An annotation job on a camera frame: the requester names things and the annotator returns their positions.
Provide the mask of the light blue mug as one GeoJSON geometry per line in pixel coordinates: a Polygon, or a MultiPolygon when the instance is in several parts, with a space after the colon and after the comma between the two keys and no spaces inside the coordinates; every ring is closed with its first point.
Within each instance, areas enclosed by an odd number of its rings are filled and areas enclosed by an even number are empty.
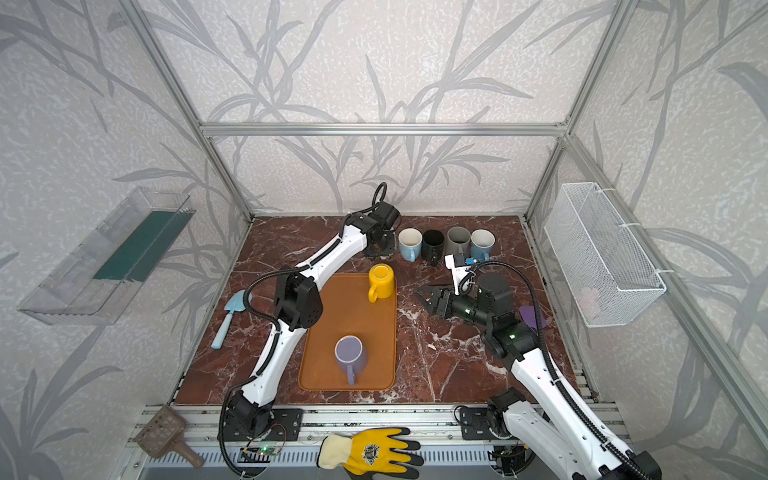
{"type": "Polygon", "coordinates": [[[421,255],[423,236],[415,228],[405,228],[398,235],[399,251],[407,262],[415,262],[421,255]]]}

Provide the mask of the black mug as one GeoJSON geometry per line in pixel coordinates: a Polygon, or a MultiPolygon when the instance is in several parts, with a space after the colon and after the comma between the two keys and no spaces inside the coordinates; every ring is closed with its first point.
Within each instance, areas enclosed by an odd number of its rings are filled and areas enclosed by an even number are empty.
{"type": "Polygon", "coordinates": [[[443,258],[445,236],[440,230],[430,229],[422,235],[421,257],[430,265],[437,266],[443,258]]]}

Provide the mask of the yellow mug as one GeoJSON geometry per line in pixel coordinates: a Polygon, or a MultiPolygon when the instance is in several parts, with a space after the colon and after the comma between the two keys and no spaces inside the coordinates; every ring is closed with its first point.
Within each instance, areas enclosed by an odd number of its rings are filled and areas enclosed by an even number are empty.
{"type": "Polygon", "coordinates": [[[368,300],[375,303],[380,299],[387,299],[395,292],[395,276],[391,266],[379,263],[374,265],[368,274],[369,291],[368,300]]]}

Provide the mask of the grey mug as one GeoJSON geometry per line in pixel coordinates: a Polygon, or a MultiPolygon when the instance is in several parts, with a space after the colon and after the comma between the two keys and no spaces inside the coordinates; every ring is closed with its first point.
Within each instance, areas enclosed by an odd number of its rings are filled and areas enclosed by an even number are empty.
{"type": "Polygon", "coordinates": [[[470,255],[471,232],[464,227],[454,226],[450,228],[445,236],[445,255],[461,254],[465,257],[470,255]]]}

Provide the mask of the teal dotted mug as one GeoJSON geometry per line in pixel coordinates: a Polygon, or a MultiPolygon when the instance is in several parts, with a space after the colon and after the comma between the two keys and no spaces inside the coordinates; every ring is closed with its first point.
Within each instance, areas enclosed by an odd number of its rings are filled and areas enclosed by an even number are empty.
{"type": "Polygon", "coordinates": [[[470,254],[478,263],[490,260],[496,238],[486,229],[474,230],[470,237],[470,254]]]}

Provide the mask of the purple mug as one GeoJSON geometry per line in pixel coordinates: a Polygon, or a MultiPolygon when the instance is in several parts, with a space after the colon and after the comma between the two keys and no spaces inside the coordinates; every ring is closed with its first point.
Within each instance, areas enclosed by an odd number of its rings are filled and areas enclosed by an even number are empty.
{"type": "Polygon", "coordinates": [[[362,340],[355,335],[345,335],[334,347],[334,356],[349,386],[355,386],[367,366],[368,356],[362,340]]]}

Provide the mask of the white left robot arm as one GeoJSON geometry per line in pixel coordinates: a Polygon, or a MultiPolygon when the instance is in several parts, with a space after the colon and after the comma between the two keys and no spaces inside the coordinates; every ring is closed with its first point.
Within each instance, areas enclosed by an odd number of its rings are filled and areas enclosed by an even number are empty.
{"type": "Polygon", "coordinates": [[[226,448],[225,430],[230,428],[247,440],[270,430],[271,412],[279,382],[298,342],[323,313],[320,291],[348,260],[362,252],[368,257],[389,253],[393,248],[394,224],[400,212],[385,201],[387,184],[380,183],[371,205],[347,214],[336,234],[308,259],[292,268],[283,267],[257,277],[244,291],[245,310],[271,323],[268,341],[250,376],[229,388],[218,420],[218,446],[228,469],[240,479],[253,479],[253,469],[238,467],[226,448]],[[255,309],[252,290],[275,278],[274,312],[255,309]]]}

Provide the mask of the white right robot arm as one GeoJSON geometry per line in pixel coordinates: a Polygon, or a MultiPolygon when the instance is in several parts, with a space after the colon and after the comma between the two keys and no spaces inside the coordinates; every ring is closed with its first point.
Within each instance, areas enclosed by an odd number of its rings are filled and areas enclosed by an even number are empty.
{"type": "Polygon", "coordinates": [[[543,316],[531,300],[535,324],[518,315],[500,262],[448,255],[452,282],[426,285],[417,294],[426,312],[478,328],[486,348],[525,390],[509,389],[487,406],[490,432],[527,445],[560,479],[659,479],[661,468],[636,453],[600,420],[550,355],[543,316]]]}

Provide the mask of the purple spatula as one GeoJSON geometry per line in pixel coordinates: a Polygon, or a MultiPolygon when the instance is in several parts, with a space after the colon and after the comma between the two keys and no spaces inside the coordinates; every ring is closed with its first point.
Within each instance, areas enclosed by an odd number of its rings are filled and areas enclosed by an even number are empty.
{"type": "MultiPolygon", "coordinates": [[[[522,320],[531,328],[536,330],[537,323],[535,318],[535,308],[531,305],[524,305],[518,308],[522,320]]],[[[549,326],[548,319],[544,311],[541,311],[542,326],[547,328],[549,326]]]]}

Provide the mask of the orange plastic tray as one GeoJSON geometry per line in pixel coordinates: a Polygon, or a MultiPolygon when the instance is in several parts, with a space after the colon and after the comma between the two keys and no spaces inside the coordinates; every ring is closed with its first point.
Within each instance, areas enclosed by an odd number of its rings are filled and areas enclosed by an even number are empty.
{"type": "Polygon", "coordinates": [[[365,274],[335,274],[320,292],[323,314],[307,333],[299,385],[308,391],[383,391],[394,384],[397,296],[371,303],[365,274]],[[353,385],[338,366],[334,349],[344,336],[363,344],[367,364],[353,385]]]}

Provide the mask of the pink object in basket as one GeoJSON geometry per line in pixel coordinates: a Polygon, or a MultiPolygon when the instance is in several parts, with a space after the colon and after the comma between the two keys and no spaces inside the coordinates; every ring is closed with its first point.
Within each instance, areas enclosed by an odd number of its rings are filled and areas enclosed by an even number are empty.
{"type": "Polygon", "coordinates": [[[601,313],[601,292],[592,287],[583,287],[576,296],[577,304],[585,320],[594,320],[601,313]]]}

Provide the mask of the yellow black work glove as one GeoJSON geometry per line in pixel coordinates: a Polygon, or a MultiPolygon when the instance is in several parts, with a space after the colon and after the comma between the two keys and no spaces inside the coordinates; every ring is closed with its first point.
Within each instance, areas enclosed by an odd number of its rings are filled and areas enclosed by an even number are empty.
{"type": "Polygon", "coordinates": [[[424,460],[415,451],[418,441],[404,439],[407,427],[364,430],[351,437],[331,434],[322,442],[317,466],[333,470],[341,466],[351,479],[372,479],[376,474],[396,479],[418,479],[424,460]]]}

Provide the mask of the light blue spatula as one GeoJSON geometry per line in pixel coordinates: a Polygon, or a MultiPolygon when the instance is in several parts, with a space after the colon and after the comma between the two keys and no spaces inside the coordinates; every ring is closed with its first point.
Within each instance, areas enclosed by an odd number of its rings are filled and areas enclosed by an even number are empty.
{"type": "Polygon", "coordinates": [[[222,347],[234,314],[245,310],[244,294],[244,290],[236,292],[225,305],[226,316],[211,343],[212,349],[218,350],[222,347]]]}

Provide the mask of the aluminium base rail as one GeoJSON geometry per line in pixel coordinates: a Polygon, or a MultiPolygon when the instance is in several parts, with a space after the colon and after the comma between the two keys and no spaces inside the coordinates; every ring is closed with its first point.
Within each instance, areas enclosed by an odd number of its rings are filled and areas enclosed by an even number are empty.
{"type": "MultiPolygon", "coordinates": [[[[620,439],[632,445],[628,430],[618,407],[613,403],[596,403],[588,406],[600,421],[609,427],[620,439]]],[[[359,431],[386,426],[405,426],[411,430],[410,438],[420,442],[417,452],[425,460],[425,466],[491,466],[494,447],[515,445],[516,442],[498,439],[463,439],[468,427],[461,426],[454,414],[456,407],[450,404],[392,404],[392,405],[300,405],[301,424],[298,439],[294,441],[266,440],[254,442],[243,457],[246,441],[227,442],[227,451],[233,462],[246,460],[244,467],[314,467],[321,441],[329,434],[351,436],[359,431]],[[259,455],[262,450],[281,447],[277,455],[259,455]]],[[[180,454],[168,452],[160,459],[152,459],[144,452],[134,437],[148,424],[159,407],[147,407],[122,450],[112,478],[138,479],[148,468],[183,468],[191,464],[180,454]]],[[[204,460],[204,467],[224,467],[229,470],[221,455],[216,440],[219,411],[202,406],[179,407],[176,411],[187,421],[183,440],[204,460]]]]}

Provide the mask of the clear plastic wall bin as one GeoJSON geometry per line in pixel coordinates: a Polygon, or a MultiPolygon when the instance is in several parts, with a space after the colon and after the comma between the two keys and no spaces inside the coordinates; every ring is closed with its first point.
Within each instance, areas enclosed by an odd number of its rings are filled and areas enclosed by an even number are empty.
{"type": "Polygon", "coordinates": [[[186,193],[135,188],[18,310],[47,325],[116,323],[195,213],[186,193]]]}

